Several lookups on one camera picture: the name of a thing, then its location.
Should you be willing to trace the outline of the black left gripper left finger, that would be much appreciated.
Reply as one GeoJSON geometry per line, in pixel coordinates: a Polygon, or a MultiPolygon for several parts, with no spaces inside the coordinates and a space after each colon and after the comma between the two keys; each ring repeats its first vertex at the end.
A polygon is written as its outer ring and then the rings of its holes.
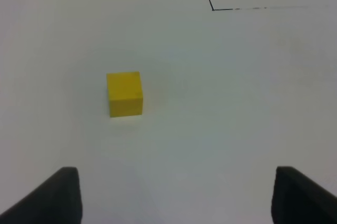
{"type": "Polygon", "coordinates": [[[82,197],[76,167],[63,167],[1,214],[1,223],[81,223],[82,197]]]}

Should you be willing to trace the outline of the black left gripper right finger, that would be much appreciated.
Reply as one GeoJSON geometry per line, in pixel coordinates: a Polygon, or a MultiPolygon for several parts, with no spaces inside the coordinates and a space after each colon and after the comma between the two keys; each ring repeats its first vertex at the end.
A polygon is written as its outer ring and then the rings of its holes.
{"type": "Polygon", "coordinates": [[[293,167],[277,167],[273,223],[336,223],[336,196],[293,167]]]}

